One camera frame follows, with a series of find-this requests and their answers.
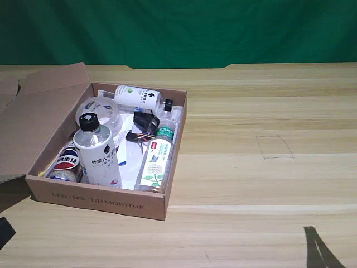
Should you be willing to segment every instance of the white bottle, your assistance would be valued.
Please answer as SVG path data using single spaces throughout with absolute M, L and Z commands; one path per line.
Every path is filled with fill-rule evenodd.
M 90 184 L 122 187 L 119 165 L 111 130 L 100 125 L 95 113 L 79 118 L 80 130 L 73 142 L 79 161 Z
M 172 100 L 164 99 L 159 91 L 119 85 L 115 93 L 103 92 L 104 97 L 114 99 L 119 109 L 154 114 L 164 109 L 166 103 L 172 106 Z

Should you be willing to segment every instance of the wood grain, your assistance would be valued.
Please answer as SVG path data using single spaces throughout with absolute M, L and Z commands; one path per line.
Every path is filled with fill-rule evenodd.
M 0 79 L 47 67 L 2 65 Z M 167 219 L 25 199 L 1 214 L 17 234 L 0 267 L 303 268 L 305 226 L 357 267 L 357 63 L 88 71 L 188 90 Z

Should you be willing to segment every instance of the open cardboard box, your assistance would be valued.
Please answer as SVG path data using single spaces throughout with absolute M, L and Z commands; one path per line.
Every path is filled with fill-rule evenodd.
M 160 91 L 164 98 L 183 106 L 180 128 L 175 133 L 177 140 L 170 176 L 162 194 L 37 176 L 72 131 L 78 129 L 77 107 L 97 95 L 99 89 L 114 92 L 116 88 L 116 84 L 91 83 L 83 63 L 30 74 L 17 97 L 0 113 L 0 181 L 26 175 L 26 182 L 40 202 L 165 220 L 186 118 L 186 91 L 148 88 Z M 5 92 L 4 88 L 0 88 L 0 92 Z

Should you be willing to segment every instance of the clear plastic container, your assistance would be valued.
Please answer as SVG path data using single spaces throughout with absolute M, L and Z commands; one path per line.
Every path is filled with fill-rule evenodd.
M 77 109 L 75 116 L 78 126 L 79 117 L 85 113 L 95 113 L 99 123 L 112 130 L 113 137 L 119 133 L 122 127 L 118 106 L 108 97 L 92 97 L 84 101 Z

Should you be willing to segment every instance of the plastic bottle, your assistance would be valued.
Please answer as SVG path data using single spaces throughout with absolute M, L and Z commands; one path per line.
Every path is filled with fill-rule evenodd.
M 79 118 L 80 130 L 74 145 L 82 164 L 83 176 L 90 184 L 122 187 L 115 145 L 110 128 L 100 125 L 95 113 Z
M 161 116 L 156 138 L 150 141 L 144 155 L 134 190 L 163 193 L 170 171 L 175 124 L 171 112 Z
M 100 91 L 100 94 L 114 99 L 122 110 L 150 113 L 156 116 L 164 109 L 165 105 L 172 106 L 173 103 L 170 99 L 164 99 L 159 91 L 130 87 L 128 85 L 119 85 L 115 93 Z

